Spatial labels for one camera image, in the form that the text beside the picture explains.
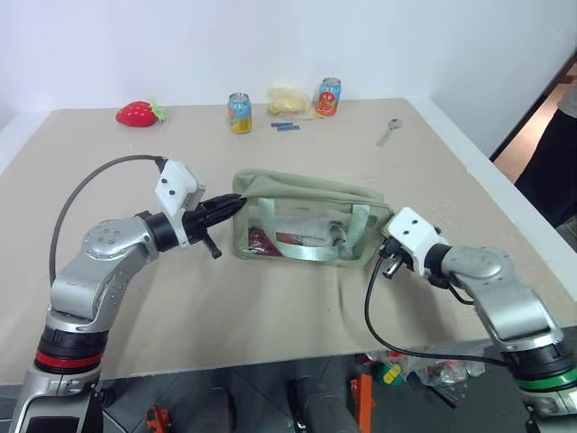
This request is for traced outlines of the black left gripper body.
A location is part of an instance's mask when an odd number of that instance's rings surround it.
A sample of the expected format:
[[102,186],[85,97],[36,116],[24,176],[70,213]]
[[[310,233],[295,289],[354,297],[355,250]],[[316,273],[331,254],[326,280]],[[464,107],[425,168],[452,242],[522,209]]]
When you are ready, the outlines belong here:
[[182,225],[187,236],[188,244],[202,243],[210,252],[213,259],[222,256],[222,251],[208,233],[208,229],[222,222],[222,200],[210,198],[201,202],[193,211],[186,211]]

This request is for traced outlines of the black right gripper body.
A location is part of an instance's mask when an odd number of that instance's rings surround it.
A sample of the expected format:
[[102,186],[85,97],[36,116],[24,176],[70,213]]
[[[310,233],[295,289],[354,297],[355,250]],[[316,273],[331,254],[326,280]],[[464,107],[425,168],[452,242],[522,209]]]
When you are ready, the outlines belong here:
[[389,237],[383,244],[383,259],[396,254],[400,256],[400,267],[405,266],[411,272],[414,271],[412,256],[403,248],[403,245],[393,237]]

